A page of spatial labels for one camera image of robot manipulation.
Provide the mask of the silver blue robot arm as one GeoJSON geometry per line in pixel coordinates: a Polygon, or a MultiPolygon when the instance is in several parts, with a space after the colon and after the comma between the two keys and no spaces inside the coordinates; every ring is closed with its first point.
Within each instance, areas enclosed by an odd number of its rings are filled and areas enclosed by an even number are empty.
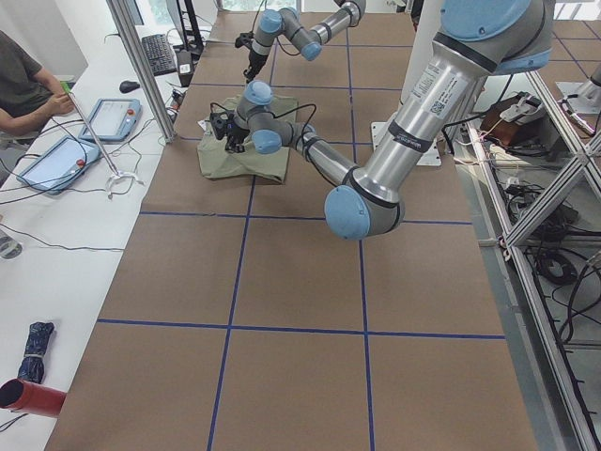
{"type": "Polygon", "coordinates": [[[551,1],[444,2],[432,58],[364,166],[338,153],[310,125],[273,113],[272,90],[258,73],[279,37],[305,59],[316,59],[331,38],[360,23],[365,3],[342,1],[329,18],[311,28],[301,24],[292,8],[264,10],[257,30],[237,41],[249,51],[245,90],[235,108],[210,116],[211,128],[231,152],[243,151],[246,141],[261,154],[295,149],[332,184],[324,212],[338,237],[361,240],[388,233],[404,216],[402,183],[466,90],[482,77],[538,70],[548,62],[554,8],[551,1]]]}
{"type": "Polygon", "coordinates": [[[349,27],[356,27],[366,10],[363,0],[336,1],[339,7],[332,15],[310,28],[301,23],[300,14],[294,8],[265,9],[258,16],[254,31],[241,33],[235,47],[249,50],[249,66],[243,72],[249,84],[265,66],[273,43],[281,36],[306,60],[313,61],[322,47],[349,27]]]}

